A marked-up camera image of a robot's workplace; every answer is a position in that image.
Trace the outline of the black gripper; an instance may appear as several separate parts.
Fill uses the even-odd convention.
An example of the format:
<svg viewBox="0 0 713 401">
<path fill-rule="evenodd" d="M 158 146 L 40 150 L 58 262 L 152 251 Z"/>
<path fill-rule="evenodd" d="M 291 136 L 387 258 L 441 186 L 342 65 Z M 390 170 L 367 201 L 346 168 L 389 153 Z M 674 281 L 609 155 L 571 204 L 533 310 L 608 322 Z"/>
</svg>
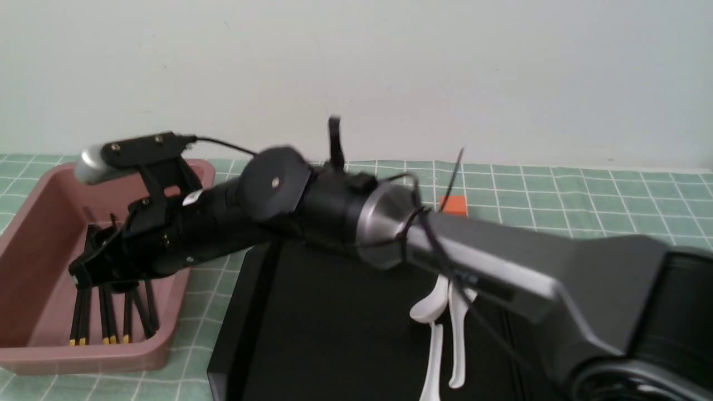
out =
<svg viewBox="0 0 713 401">
<path fill-rule="evenodd" d="M 77 289 L 129 290 L 223 256 L 223 193 L 193 192 L 161 212 L 135 203 L 125 223 L 91 234 L 91 248 L 71 262 Z"/>
</svg>

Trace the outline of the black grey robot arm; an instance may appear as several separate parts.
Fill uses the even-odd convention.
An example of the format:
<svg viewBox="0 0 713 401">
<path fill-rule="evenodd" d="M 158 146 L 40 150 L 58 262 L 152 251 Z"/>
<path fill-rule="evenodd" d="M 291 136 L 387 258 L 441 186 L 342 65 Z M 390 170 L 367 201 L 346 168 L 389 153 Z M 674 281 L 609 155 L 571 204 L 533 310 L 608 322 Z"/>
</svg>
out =
<svg viewBox="0 0 713 401">
<path fill-rule="evenodd" d="M 242 174 L 205 189 L 185 145 L 141 139 L 87 148 L 75 177 L 138 173 L 148 199 L 72 262 L 78 288 L 168 277 L 276 239 L 300 239 L 389 269 L 447 277 L 532 322 L 542 378 L 567 399 L 711 399 L 711 253 L 643 234 L 564 238 L 428 210 L 417 186 L 325 167 L 289 146 L 254 153 Z"/>
</svg>

